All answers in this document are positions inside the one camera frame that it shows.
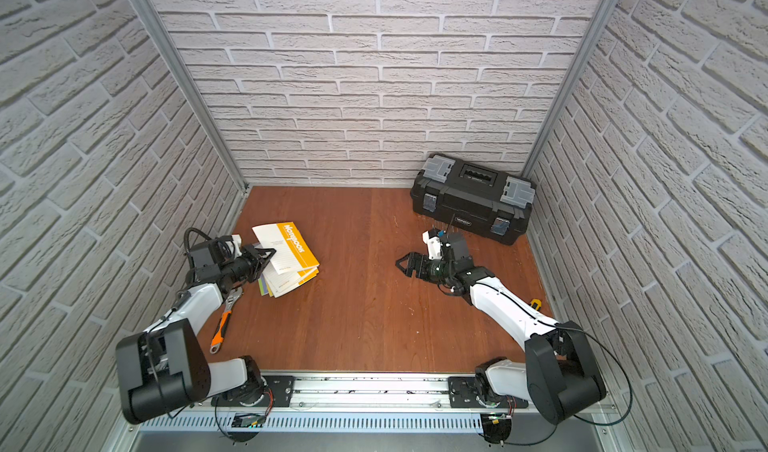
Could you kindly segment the lined notebook green cover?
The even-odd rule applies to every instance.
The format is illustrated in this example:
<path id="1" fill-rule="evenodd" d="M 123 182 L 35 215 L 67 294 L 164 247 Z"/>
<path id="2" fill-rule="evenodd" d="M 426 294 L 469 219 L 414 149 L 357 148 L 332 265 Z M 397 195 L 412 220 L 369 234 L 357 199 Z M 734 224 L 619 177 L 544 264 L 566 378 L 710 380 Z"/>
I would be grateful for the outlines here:
<path id="1" fill-rule="evenodd" d="M 268 292 L 268 286 L 266 285 L 264 278 L 260 277 L 257 280 L 257 284 L 258 284 L 258 287 L 259 287 L 260 295 L 261 296 L 267 296 L 269 294 L 269 292 Z"/>

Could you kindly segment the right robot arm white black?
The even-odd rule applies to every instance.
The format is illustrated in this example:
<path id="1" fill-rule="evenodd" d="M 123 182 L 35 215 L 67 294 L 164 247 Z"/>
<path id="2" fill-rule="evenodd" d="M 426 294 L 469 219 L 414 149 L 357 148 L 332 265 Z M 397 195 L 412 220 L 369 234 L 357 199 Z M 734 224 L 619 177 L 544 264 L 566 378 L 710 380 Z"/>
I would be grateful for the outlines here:
<path id="1" fill-rule="evenodd" d="M 606 398 L 596 356 L 578 324 L 558 322 L 516 296 L 492 271 L 474 263 L 462 234 L 432 229 L 422 239 L 427 252 L 407 253 L 395 266 L 485 313 L 525 353 L 522 363 L 501 357 L 476 367 L 479 402 L 491 406 L 505 398 L 522 399 L 557 425 Z"/>

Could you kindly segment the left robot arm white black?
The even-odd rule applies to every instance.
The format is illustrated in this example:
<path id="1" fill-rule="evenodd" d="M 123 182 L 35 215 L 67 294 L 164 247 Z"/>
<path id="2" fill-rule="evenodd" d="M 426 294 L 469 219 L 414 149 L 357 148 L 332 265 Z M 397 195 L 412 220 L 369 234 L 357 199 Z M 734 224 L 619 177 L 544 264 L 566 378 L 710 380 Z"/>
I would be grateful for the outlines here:
<path id="1" fill-rule="evenodd" d="M 173 418 L 215 397 L 254 405 L 267 393 L 252 357 L 210 362 L 198 334 L 218 315 L 210 351 L 219 351 L 244 285 L 261 277 L 275 249 L 245 244 L 237 234 L 213 238 L 194 227 L 186 230 L 183 248 L 188 271 L 170 309 L 116 346 L 121 409 L 131 424 Z"/>

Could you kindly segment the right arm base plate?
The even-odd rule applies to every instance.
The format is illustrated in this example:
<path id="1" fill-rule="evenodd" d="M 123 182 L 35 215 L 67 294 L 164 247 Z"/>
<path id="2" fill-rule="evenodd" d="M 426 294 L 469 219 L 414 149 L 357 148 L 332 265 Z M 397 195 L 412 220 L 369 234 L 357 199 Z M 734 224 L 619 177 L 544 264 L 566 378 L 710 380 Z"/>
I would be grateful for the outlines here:
<path id="1" fill-rule="evenodd" d="M 449 376 L 447 379 L 451 408 L 527 409 L 529 402 L 509 395 L 498 395 L 486 379 L 479 376 Z"/>

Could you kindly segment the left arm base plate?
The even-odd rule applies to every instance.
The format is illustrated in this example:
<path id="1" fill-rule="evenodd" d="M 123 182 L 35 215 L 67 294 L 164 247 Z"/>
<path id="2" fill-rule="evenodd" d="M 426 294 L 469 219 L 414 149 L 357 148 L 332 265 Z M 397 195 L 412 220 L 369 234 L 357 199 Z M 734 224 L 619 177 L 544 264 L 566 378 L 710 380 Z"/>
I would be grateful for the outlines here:
<path id="1" fill-rule="evenodd" d="M 274 408 L 287 408 L 293 397 L 296 377 L 293 375 L 267 374 L 263 377 L 266 385 L 263 393 L 257 396 L 255 392 L 236 398 L 233 392 L 226 392 L 212 398 L 212 404 L 223 407 L 261 407 L 272 404 Z"/>

